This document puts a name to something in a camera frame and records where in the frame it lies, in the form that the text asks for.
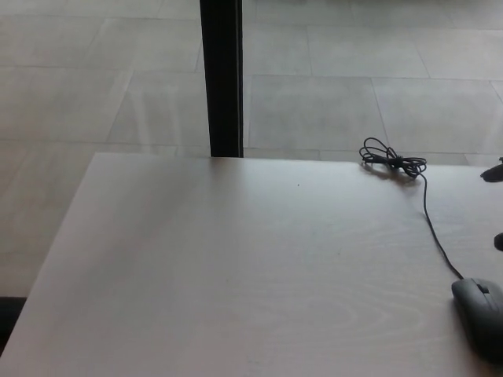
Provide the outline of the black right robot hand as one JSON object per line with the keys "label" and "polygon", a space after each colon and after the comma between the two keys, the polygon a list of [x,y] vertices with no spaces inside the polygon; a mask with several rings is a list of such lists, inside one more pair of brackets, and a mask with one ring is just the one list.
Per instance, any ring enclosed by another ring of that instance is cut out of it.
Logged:
{"label": "black right robot hand", "polygon": [[[480,177],[488,183],[499,183],[503,181],[503,166],[502,166],[502,158],[499,158],[500,164],[494,167],[491,167],[488,170],[483,171],[480,174]],[[494,247],[498,251],[503,251],[503,233],[500,232],[494,237]]]}

